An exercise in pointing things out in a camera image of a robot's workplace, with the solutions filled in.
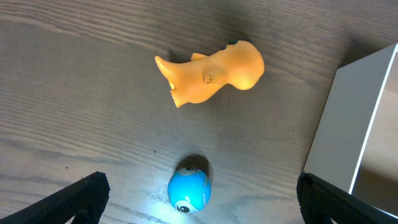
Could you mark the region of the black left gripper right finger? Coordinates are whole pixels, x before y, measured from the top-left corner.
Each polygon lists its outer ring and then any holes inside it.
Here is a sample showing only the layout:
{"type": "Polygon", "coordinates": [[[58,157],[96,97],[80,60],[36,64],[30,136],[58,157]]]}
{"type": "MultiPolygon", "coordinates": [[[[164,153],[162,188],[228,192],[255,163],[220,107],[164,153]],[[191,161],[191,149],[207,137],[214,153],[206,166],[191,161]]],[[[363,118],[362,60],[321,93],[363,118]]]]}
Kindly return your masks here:
{"type": "Polygon", "coordinates": [[[311,173],[299,175],[297,198],[306,224],[397,224],[397,218],[311,173]]]}

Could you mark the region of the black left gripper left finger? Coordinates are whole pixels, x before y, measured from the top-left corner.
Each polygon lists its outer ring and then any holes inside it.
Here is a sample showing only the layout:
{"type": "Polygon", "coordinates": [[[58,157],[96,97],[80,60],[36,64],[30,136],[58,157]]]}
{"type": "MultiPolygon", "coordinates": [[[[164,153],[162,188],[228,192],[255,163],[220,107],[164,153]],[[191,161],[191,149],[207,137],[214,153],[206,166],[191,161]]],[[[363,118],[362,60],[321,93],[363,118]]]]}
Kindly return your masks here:
{"type": "Polygon", "coordinates": [[[1,224],[98,224],[109,200],[110,186],[103,172],[74,184],[1,219],[1,224]]]}

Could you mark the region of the white cardboard box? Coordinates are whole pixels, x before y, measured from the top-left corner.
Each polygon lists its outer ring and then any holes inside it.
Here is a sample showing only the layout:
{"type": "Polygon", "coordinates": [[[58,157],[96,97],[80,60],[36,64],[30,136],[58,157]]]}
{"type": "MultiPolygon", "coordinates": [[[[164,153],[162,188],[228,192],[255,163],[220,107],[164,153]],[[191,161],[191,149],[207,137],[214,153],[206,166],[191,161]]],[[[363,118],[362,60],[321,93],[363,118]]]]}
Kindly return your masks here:
{"type": "Polygon", "coordinates": [[[336,70],[303,171],[351,194],[397,45],[336,70]]]}

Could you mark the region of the blue ball toy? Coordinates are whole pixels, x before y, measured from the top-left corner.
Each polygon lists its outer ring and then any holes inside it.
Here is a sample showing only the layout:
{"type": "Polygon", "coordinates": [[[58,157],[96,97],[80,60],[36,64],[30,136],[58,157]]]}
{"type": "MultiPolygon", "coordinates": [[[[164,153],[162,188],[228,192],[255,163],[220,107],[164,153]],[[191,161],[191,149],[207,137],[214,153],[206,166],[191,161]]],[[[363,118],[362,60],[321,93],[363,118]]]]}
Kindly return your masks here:
{"type": "Polygon", "coordinates": [[[196,213],[202,211],[210,201],[211,183],[199,168],[184,167],[170,178],[167,193],[177,211],[196,213]]]}

